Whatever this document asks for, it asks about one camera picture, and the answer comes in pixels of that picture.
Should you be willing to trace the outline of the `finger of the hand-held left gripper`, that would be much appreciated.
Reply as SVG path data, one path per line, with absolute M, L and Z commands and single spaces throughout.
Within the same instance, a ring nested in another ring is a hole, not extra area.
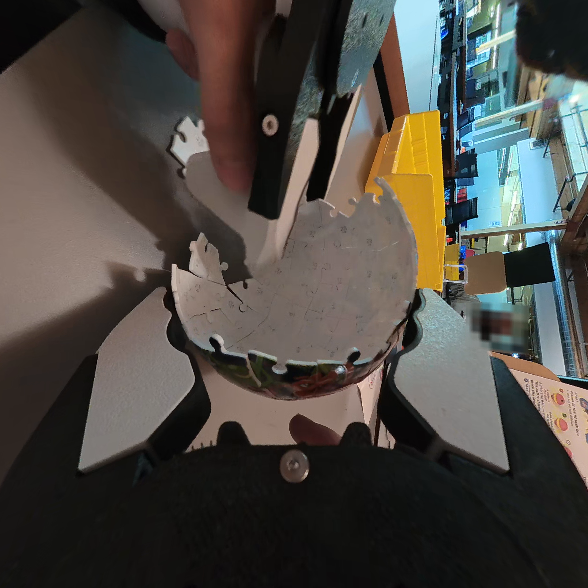
M 258 269 L 266 268 L 283 257 L 318 151 L 319 122 L 317 119 L 308 118 L 293 163 L 280 215 L 276 220 L 265 219 L 262 222 L 261 248 L 257 255 Z
M 326 92 L 319 111 L 319 149 L 307 184 L 307 201 L 325 199 L 332 176 L 339 164 L 362 87 L 343 96 Z

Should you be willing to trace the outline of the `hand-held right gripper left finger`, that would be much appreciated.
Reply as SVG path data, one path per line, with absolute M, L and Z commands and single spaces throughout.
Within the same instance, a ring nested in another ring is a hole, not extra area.
M 171 293 L 156 288 L 98 349 L 78 469 L 88 473 L 132 453 L 168 460 L 188 450 L 212 407 Z

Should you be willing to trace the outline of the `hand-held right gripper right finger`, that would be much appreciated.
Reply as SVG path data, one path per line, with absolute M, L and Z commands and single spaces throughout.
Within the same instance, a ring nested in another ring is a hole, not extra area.
M 508 472 L 489 353 L 433 290 L 416 291 L 403 349 L 387 363 L 378 410 L 397 445 L 433 461 L 450 453 Z

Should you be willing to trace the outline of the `colourful puzzle ball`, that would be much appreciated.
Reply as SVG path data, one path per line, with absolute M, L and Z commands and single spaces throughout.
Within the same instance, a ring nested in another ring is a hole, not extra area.
M 221 286 L 176 265 L 175 309 L 192 348 L 231 384 L 272 399 L 318 398 L 354 385 L 399 343 L 417 286 L 417 247 L 390 185 L 332 216 L 298 209 L 283 257 Z

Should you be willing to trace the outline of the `person's left hand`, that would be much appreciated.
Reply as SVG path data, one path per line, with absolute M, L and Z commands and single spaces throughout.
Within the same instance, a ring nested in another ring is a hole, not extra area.
M 188 33 L 166 33 L 180 68 L 200 84 L 201 118 L 219 180 L 248 192 L 255 158 L 254 56 L 275 1 L 180 1 Z

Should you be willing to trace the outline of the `person's right hand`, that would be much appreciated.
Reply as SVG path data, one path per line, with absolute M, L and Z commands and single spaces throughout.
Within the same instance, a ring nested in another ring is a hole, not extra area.
M 336 446 L 339 445 L 342 438 L 331 428 L 301 414 L 291 418 L 289 432 L 293 441 L 298 445 Z

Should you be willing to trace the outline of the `yellow plastic bin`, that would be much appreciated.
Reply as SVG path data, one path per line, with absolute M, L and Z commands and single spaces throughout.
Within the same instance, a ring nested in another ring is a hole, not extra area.
M 416 238 L 417 288 L 443 289 L 445 192 L 438 110 L 407 114 L 381 137 L 364 191 L 377 196 L 383 178 L 392 188 Z

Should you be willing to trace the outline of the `clipboard with paper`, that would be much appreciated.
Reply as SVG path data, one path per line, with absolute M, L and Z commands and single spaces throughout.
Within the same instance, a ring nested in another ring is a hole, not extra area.
M 506 364 L 587 484 L 587 389 L 565 383 L 542 364 L 490 355 Z

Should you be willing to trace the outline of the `tan rounded panel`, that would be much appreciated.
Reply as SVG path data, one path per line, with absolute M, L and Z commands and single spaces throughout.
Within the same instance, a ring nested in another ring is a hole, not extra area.
M 507 283 L 504 257 L 505 255 L 501 252 L 490 252 L 466 258 L 465 293 L 477 296 L 505 291 Z

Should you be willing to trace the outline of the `dark storage rack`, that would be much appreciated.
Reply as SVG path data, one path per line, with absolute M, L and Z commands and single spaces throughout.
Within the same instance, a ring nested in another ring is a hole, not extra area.
M 455 231 L 458 225 L 477 217 L 471 215 L 465 205 L 467 197 L 459 200 L 459 190 L 472 185 L 478 177 L 477 153 L 474 148 L 464 149 L 459 139 L 460 123 L 469 123 L 468 112 L 459 112 L 457 77 L 450 71 L 439 87 L 440 142 L 442 148 L 442 201 L 445 218 L 443 224 Z

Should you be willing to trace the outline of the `small yellow bin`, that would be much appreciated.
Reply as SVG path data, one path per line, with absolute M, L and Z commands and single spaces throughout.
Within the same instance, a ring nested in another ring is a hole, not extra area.
M 445 282 L 462 282 L 465 271 L 464 264 L 460 261 L 461 248 L 458 243 L 445 247 L 443 265 L 443 277 Z

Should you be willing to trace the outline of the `black panel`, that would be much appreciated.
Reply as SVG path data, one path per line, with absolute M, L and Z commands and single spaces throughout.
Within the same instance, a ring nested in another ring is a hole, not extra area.
M 555 281 L 550 246 L 543 242 L 503 255 L 507 288 L 519 288 Z

